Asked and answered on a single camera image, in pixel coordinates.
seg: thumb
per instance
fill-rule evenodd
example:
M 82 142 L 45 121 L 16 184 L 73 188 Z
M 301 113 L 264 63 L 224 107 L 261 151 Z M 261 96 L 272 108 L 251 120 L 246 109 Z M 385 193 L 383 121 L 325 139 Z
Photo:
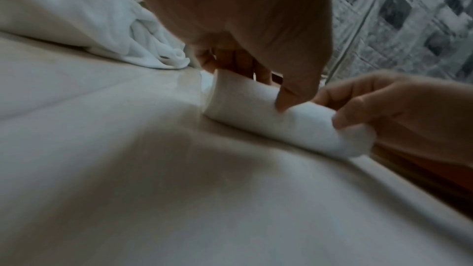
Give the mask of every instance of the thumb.
M 402 88 L 393 84 L 386 88 L 354 97 L 340 108 L 332 118 L 334 128 L 369 123 L 381 116 L 392 116 L 404 110 Z
M 277 94 L 276 110 L 284 112 L 293 106 L 312 100 L 318 91 L 319 81 L 319 72 L 303 79 L 284 78 Z

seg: hand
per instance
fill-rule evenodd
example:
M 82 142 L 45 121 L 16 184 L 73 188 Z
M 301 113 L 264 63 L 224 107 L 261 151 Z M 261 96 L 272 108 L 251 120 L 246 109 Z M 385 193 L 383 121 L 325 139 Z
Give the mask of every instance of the hand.
M 337 110 L 336 129 L 369 123 L 385 147 L 473 163 L 473 86 L 379 71 L 329 84 L 314 102 Z
M 278 110 L 317 93 L 332 54 L 331 0 L 145 1 L 203 68 L 230 68 L 251 78 L 256 73 L 265 83 L 266 68 L 281 73 Z

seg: newspaper page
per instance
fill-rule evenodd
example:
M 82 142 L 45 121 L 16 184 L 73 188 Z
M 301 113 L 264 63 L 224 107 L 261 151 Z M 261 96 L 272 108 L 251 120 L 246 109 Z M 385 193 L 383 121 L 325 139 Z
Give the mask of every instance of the newspaper page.
M 335 25 L 347 14 L 338 6 L 328 81 L 391 69 L 473 83 L 472 0 L 372 0 L 347 26 Z

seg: white bed sheet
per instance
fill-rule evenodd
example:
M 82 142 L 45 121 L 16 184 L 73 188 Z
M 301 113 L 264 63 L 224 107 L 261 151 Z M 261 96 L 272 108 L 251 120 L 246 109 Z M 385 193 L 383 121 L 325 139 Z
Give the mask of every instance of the white bed sheet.
M 369 158 L 203 117 L 196 69 L 0 51 L 0 265 L 472 264 L 472 223 Z

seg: white towel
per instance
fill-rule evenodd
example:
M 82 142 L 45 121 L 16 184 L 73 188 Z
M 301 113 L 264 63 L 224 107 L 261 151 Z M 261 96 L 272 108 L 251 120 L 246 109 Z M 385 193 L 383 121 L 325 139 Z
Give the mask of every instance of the white towel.
M 203 73 L 203 114 L 215 121 L 336 158 L 369 153 L 376 133 L 368 125 L 337 131 L 335 111 L 305 103 L 278 113 L 274 108 L 278 89 L 218 70 Z
M 138 1 L 0 0 L 0 31 L 84 47 L 143 67 L 186 67 L 184 44 Z

